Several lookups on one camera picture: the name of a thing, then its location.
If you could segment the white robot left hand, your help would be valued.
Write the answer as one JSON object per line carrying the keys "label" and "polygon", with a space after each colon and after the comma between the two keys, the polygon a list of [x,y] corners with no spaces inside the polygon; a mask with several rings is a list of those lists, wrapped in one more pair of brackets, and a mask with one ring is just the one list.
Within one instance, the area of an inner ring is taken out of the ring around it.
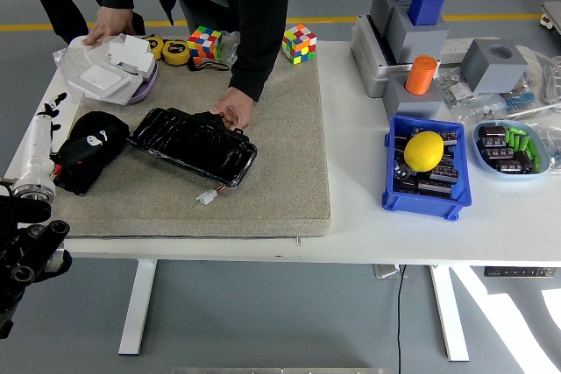
{"label": "white robot left hand", "polygon": [[[53,174],[56,164],[51,159],[53,118],[59,114],[57,107],[66,99],[67,93],[57,95],[32,119],[30,138],[25,143],[22,174],[13,185],[13,192],[20,197],[38,196],[42,201],[52,200],[55,194]],[[110,135],[110,129],[100,130],[93,135],[70,143],[56,155],[61,166],[70,166],[82,162],[104,146]]]}

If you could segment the person's left hand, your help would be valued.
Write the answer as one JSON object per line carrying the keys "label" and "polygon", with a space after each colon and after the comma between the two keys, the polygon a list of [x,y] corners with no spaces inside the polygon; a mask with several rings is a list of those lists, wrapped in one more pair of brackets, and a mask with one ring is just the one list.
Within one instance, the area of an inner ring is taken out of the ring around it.
{"label": "person's left hand", "polygon": [[251,122],[254,100],[241,90],[230,87],[226,94],[210,108],[230,130],[244,130]]}

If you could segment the person's right hand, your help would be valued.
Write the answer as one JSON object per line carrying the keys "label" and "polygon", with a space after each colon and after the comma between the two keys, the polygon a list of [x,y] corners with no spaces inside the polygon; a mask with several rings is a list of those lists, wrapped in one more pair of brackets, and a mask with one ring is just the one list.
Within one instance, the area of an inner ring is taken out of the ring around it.
{"label": "person's right hand", "polygon": [[82,41],[85,46],[98,46],[107,38],[121,33],[136,35],[132,25],[133,12],[130,9],[114,9],[101,7],[97,12],[95,22],[89,34]]}

